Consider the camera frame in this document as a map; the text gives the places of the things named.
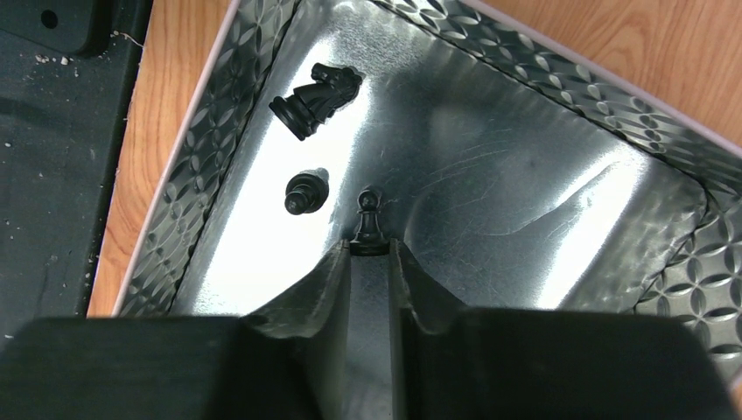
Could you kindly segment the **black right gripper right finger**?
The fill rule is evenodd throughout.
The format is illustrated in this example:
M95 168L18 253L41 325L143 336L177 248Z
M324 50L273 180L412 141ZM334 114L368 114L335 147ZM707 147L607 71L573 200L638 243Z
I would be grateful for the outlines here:
M670 318L473 307L389 245L396 419L733 419L703 347Z

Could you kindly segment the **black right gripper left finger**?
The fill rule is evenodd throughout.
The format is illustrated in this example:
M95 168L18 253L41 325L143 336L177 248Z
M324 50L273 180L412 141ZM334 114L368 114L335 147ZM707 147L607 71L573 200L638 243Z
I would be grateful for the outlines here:
M4 419L338 419L351 256L244 317L40 318L1 354Z

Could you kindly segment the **black pawn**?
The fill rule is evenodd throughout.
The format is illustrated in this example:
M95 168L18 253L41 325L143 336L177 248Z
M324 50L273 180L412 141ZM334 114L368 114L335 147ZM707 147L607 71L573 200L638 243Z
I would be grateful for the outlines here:
M350 241L353 256L385 256L389 253L389 241L381 231L378 216L380 195L371 188L363 190L358 197L360 225Z

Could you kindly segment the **silver metal tray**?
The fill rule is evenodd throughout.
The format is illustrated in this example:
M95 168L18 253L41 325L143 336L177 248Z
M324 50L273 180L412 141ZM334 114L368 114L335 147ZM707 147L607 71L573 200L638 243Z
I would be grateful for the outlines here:
M299 141L269 104L351 67ZM329 172L315 213L289 180ZM234 1L115 302L250 312L381 193L385 235L471 305L668 316L741 368L741 149L477 1Z

